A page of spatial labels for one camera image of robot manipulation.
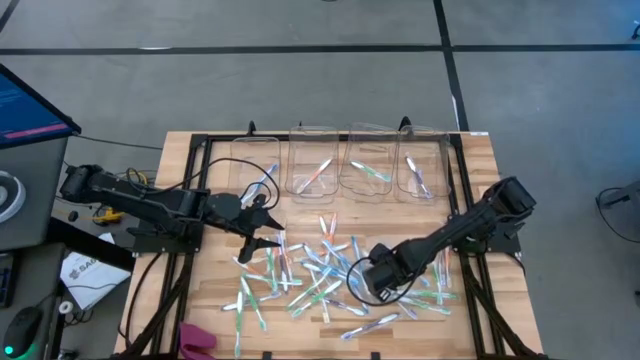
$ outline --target wooden tabletop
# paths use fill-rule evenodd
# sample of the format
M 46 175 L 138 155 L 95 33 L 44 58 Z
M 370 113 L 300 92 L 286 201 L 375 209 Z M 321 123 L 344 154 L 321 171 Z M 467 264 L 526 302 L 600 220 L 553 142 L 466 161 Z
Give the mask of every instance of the wooden tabletop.
M 191 135 L 190 132 L 167 134 L 156 180 L 158 187 L 167 187 L 182 181 Z M 479 199 L 490 185 L 500 179 L 491 142 L 486 134 L 462 133 L 461 137 L 473 195 L 475 199 Z M 288 144 L 284 142 L 281 145 L 281 174 L 286 174 Z M 342 146 L 341 144 L 340 156 L 344 152 Z M 220 142 L 214 145 L 211 159 L 229 155 L 230 143 Z M 456 164 L 455 159 L 452 159 L 452 164 Z M 213 192 L 225 191 L 228 188 L 230 170 L 231 165 L 228 162 L 221 162 L 212 167 L 208 186 Z M 460 206 L 464 209 L 457 166 L 454 165 L 453 170 Z M 336 193 L 334 201 L 330 204 L 299 204 L 285 191 L 284 175 L 280 177 L 280 183 L 282 199 L 278 207 L 272 211 L 272 215 L 280 223 L 286 223 L 289 245 L 305 242 L 318 251 L 321 249 L 322 239 L 318 225 L 319 215 L 324 215 L 327 221 L 330 221 L 330 213 L 337 212 L 336 244 L 348 242 L 350 236 L 355 235 L 358 244 L 367 249 L 381 241 L 393 246 L 408 238 L 425 236 L 440 227 L 449 215 L 449 203 L 446 198 L 426 206 L 401 203 L 389 195 L 383 202 L 372 205 L 348 199 L 343 196 L 342 189 Z M 265 230 L 261 234 L 269 236 L 274 235 L 274 232 Z M 195 257 L 185 322 L 197 325 L 217 336 L 217 348 L 211 352 L 216 358 L 230 359 L 234 356 L 236 313 L 222 312 L 220 307 L 236 300 L 242 269 L 232 262 L 231 257 L 237 256 L 242 242 L 236 235 L 207 227 L 201 252 Z M 256 252 L 255 256 L 261 256 L 263 253 L 261 250 Z M 345 254 L 353 259 L 350 249 L 345 250 Z M 125 309 L 128 309 L 133 289 L 152 257 L 145 255 L 137 260 Z M 166 259 L 167 255 L 161 256 L 141 287 L 133 313 L 134 336 L 142 331 L 157 309 Z M 542 346 L 522 270 L 506 255 L 488 254 L 487 261 L 498 309 L 524 343 L 534 351 L 541 352 Z M 456 294 L 458 299 L 445 301 L 445 306 L 452 312 L 449 316 L 416 309 L 419 316 L 417 321 L 403 316 L 383 329 L 351 341 L 343 341 L 340 339 L 342 333 L 390 313 L 403 314 L 402 310 L 397 305 L 390 305 L 373 308 L 371 314 L 366 317 L 357 317 L 350 312 L 329 307 L 331 324 L 325 324 L 321 306 L 314 306 L 294 320 L 284 307 L 301 291 L 302 288 L 299 287 L 290 290 L 288 296 L 261 305 L 268 326 L 267 332 L 260 330 L 258 318 L 251 307 L 245 307 L 241 339 L 242 358 L 260 358 L 263 351 L 272 351 L 276 359 L 367 359 L 370 358 L 371 352 L 380 352 L 383 358 L 392 359 L 474 358 L 473 338 L 457 257 L 454 257 L 452 263 L 453 284 L 451 289 L 445 291 Z M 264 269 L 263 264 L 256 267 L 259 270 Z M 428 271 L 428 274 L 433 283 L 432 273 Z M 294 277 L 302 279 L 305 284 L 311 283 L 308 271 L 299 264 L 294 265 Z M 251 281 L 250 285 L 258 296 L 270 293 L 267 284 Z M 422 288 L 422 285 L 416 284 L 415 288 Z M 337 298 L 357 305 L 355 299 L 348 295 L 345 286 L 339 289 Z M 480 310 L 480 314 L 487 351 L 491 352 L 493 346 L 490 344 L 488 321 L 483 310 Z M 123 325 L 125 320 L 126 311 L 122 318 Z M 169 347 L 172 325 L 172 320 L 165 324 L 162 344 L 164 351 Z M 122 351 L 123 348 L 124 341 L 119 338 L 115 351 Z

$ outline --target pink cloth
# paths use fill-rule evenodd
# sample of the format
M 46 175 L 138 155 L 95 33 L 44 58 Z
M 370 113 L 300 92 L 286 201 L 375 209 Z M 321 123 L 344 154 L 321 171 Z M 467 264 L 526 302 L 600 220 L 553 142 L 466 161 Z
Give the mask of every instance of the pink cloth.
M 180 324 L 180 353 L 187 360 L 215 360 L 211 355 L 205 354 L 207 349 L 216 348 L 215 335 L 191 324 Z

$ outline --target gray floor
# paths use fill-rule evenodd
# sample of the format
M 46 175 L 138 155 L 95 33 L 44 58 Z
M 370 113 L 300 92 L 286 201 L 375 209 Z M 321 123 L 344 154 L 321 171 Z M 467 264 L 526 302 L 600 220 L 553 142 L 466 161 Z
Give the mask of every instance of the gray floor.
M 8 0 L 0 0 L 5 6 Z M 632 0 L 445 0 L 454 44 L 627 43 Z M 431 1 L 21 0 L 0 48 L 100 48 L 440 41 Z M 471 130 L 489 131 L 501 172 L 538 201 L 522 231 L 546 352 L 632 359 L 640 351 L 640 245 L 603 224 L 594 196 L 640 178 L 640 53 L 456 54 Z M 4 56 L 86 135 L 161 145 L 170 130 L 346 129 L 354 121 L 455 130 L 440 53 Z M 71 139 L 67 161 L 154 169 L 159 153 Z M 63 204 L 56 206 L 67 210 Z M 640 238 L 631 212 L 607 213 Z M 98 233 L 91 224 L 78 226 Z M 118 234 L 119 242 L 126 242 Z M 64 344 L 110 354 L 125 287 Z

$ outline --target transparent container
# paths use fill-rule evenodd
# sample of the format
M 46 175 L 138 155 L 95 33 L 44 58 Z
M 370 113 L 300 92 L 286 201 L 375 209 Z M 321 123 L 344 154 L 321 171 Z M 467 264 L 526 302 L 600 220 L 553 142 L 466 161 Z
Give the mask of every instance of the transparent container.
M 231 142 L 231 157 L 246 160 L 258 165 L 271 175 L 276 185 L 280 186 L 280 141 L 273 137 L 245 137 Z M 253 204 L 258 194 L 267 196 L 267 204 L 272 205 L 277 196 L 277 190 L 269 178 L 253 165 L 231 162 L 229 171 L 229 188 L 241 196 L 242 207 Z
M 451 191 L 449 135 L 407 125 L 400 129 L 394 194 L 397 200 L 430 205 Z
M 353 123 L 340 170 L 346 197 L 380 202 L 393 188 L 398 132 L 384 126 Z
M 286 189 L 298 203 L 330 203 L 338 191 L 338 130 L 297 126 L 289 131 Z

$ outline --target wire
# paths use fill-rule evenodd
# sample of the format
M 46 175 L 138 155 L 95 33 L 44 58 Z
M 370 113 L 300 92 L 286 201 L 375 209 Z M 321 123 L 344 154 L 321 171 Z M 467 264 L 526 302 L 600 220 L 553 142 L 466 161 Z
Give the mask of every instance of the wire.
M 515 261 L 516 263 L 518 263 L 518 265 L 520 265 L 520 267 L 522 268 L 522 272 L 524 273 L 524 275 L 527 275 L 527 269 L 524 268 L 524 264 L 522 263 L 522 261 L 520 259 L 518 259 L 518 257 L 516 256 L 516 254 L 513 253 L 505 253 L 505 255 L 507 255 L 508 257 L 512 258 L 513 261 Z
M 67 315 L 71 315 L 71 320 L 67 320 Z M 89 309 L 89 311 L 78 311 L 73 314 L 66 314 L 64 319 L 64 327 L 75 326 L 78 324 L 86 324 L 91 318 L 93 318 L 93 308 Z
M 273 180 L 273 177 L 271 177 L 271 175 L 269 175 L 269 173 L 261 168 L 259 165 L 256 165 L 255 163 L 252 163 L 251 161 L 248 160 L 243 160 L 243 159 L 235 159 L 235 158 L 228 158 L 228 157 L 223 157 L 223 158 L 218 158 L 215 159 L 213 161 L 211 161 L 209 164 L 207 164 L 207 166 L 205 166 L 203 169 L 200 169 L 200 171 L 198 171 L 197 173 L 191 175 L 190 177 L 184 179 L 183 181 L 174 184 L 172 186 L 169 186 L 168 188 L 165 189 L 159 189 L 159 190 L 155 190 L 155 189 L 149 189 L 148 186 L 140 186 L 140 184 L 135 184 L 133 183 L 133 181 L 129 181 L 131 179 L 130 173 L 129 173 L 129 169 L 127 169 L 127 180 L 129 181 L 129 185 L 131 185 L 132 188 L 138 190 L 139 192 L 142 193 L 142 197 L 146 196 L 146 195 L 158 195 L 158 194 L 163 194 L 166 192 L 169 192 L 179 186 L 182 186 L 188 182 L 190 182 L 191 180 L 195 179 L 196 177 L 200 176 L 200 174 L 204 171 L 204 169 L 208 169 L 211 166 L 213 166 L 214 164 L 220 162 L 220 161 L 231 161 L 231 162 L 239 162 L 239 163 L 243 163 L 243 164 L 247 164 L 247 165 L 251 165 L 253 167 L 255 167 L 256 169 L 262 171 L 263 174 L 265 174 L 265 176 L 267 176 L 267 178 L 269 178 L 269 180 L 271 181 L 271 183 L 273 184 L 273 186 L 276 188 L 276 201 L 273 205 L 269 206 L 269 207 L 265 207 L 266 210 L 271 210 L 273 208 L 276 207 L 276 205 L 278 205 L 278 202 L 280 201 L 280 188 L 278 187 L 278 184 L 276 183 L 275 180 Z
M 142 276 L 140 276 L 140 281 L 138 281 L 138 284 L 136 285 L 136 289 L 133 291 L 133 296 L 131 297 L 131 303 L 129 303 L 129 310 L 127 310 L 127 322 L 124 325 L 124 335 L 123 335 L 125 343 L 129 344 L 128 346 L 131 345 L 131 340 L 129 340 L 129 334 L 131 329 L 131 317 L 133 316 L 133 306 L 136 303 L 136 299 L 138 298 L 138 293 L 140 292 L 140 288 L 142 286 L 142 283 L 144 282 L 144 279 L 146 279 L 147 274 L 149 274 L 149 270 L 151 270 L 151 267 L 153 266 L 153 264 L 155 264 L 155 262 L 158 261 L 158 259 L 160 258 L 160 255 L 162 255 L 162 253 L 156 254 L 156 256 L 154 256 L 153 259 L 151 259 L 151 261 L 149 262 L 149 265 L 147 265 L 147 267 L 142 272 Z
M 600 213 L 600 217 L 602 218 L 602 221 L 604 221 L 605 225 L 607 225 L 609 230 L 613 231 L 614 234 L 618 235 L 618 237 L 621 238 L 624 241 L 632 242 L 632 243 L 635 243 L 635 244 L 640 244 L 640 240 L 628 238 L 628 237 L 620 234 L 618 231 L 616 231 L 616 229 L 614 229 L 613 226 L 611 226 L 609 221 L 607 221 L 607 218 L 605 218 L 604 214 L 602 213 L 602 207 L 600 206 L 600 202 L 602 200 L 602 195 L 604 195 L 604 193 L 606 193 L 607 191 L 620 190 L 620 189 L 621 188 L 619 188 L 619 187 L 612 187 L 612 188 L 606 188 L 606 189 L 600 191 L 600 193 L 596 197 L 596 207 L 598 208 L 598 212 Z
M 78 206 L 78 207 L 86 207 L 86 208 L 88 208 L 88 209 L 93 209 L 93 206 L 92 206 L 92 205 L 76 204 L 76 203 L 73 203 L 73 202 L 71 202 L 71 201 L 67 201 L 67 200 L 65 200 L 64 198 L 62 198 L 61 196 L 58 196 L 58 195 L 56 195 L 56 198 L 55 198 L 55 199 L 56 199 L 57 201 L 60 201 L 60 202 L 61 202 L 61 203 L 63 203 L 63 204 L 67 204 L 67 205 L 71 205 L 71 206 Z
M 265 203 L 268 203 L 269 201 L 271 201 L 271 188 L 269 188 L 267 186 L 267 184 L 265 184 L 263 182 L 260 182 L 260 181 L 255 181 L 255 182 L 252 182 L 251 184 L 247 185 L 247 188 L 244 189 L 244 192 L 242 192 L 242 195 L 240 195 L 240 200 L 242 200 L 244 198 L 244 196 L 247 195 L 247 193 L 249 192 L 249 189 L 253 185 L 257 185 L 258 187 L 264 186 L 265 188 L 267 188 L 267 191 L 269 191 L 269 199 L 267 199 L 267 201 L 265 201 Z
M 71 286 L 67 286 L 67 289 L 72 289 L 72 288 L 84 288 L 84 289 L 91 289 L 91 290 L 101 290 L 106 288 L 107 286 L 118 286 L 118 284 L 116 283 L 108 283 L 108 284 L 104 284 L 102 286 L 89 286 L 89 285 L 71 285 Z M 40 305 L 42 305 L 42 303 L 47 300 L 48 298 L 54 296 L 56 294 L 56 292 L 58 292 L 58 289 L 52 291 L 51 293 L 49 293 L 47 296 L 43 297 L 40 301 L 38 301 L 38 303 L 34 306 L 34 307 L 38 307 Z
M 129 144 L 129 143 L 123 143 L 123 142 L 120 142 L 120 141 L 96 139 L 96 138 L 83 136 L 83 135 L 76 135 L 76 137 L 78 137 L 80 139 L 85 139 L 85 140 L 95 141 L 95 142 L 101 142 L 101 143 L 105 143 L 105 144 L 112 144 L 112 145 L 135 147 L 135 148 L 140 148 L 140 149 L 149 149 L 149 150 L 160 150 L 160 151 L 162 151 L 162 148 L 161 147 L 157 147 L 157 146 Z

